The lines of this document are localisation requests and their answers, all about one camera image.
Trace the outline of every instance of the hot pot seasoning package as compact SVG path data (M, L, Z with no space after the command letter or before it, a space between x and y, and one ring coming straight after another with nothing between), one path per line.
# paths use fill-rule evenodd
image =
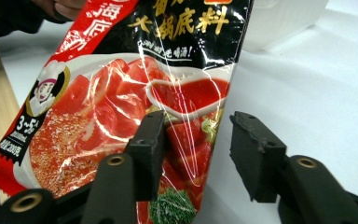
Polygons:
M138 223L190 223L252 4L89 0L0 142L0 189L59 198L162 109L170 145L158 198L137 203Z

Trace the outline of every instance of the red food package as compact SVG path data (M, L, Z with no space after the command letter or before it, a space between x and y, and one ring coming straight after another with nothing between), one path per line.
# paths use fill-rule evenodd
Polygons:
M0 142L0 189L61 197L163 109L171 145L158 199L138 203L138 223L191 222L252 4L88 1Z

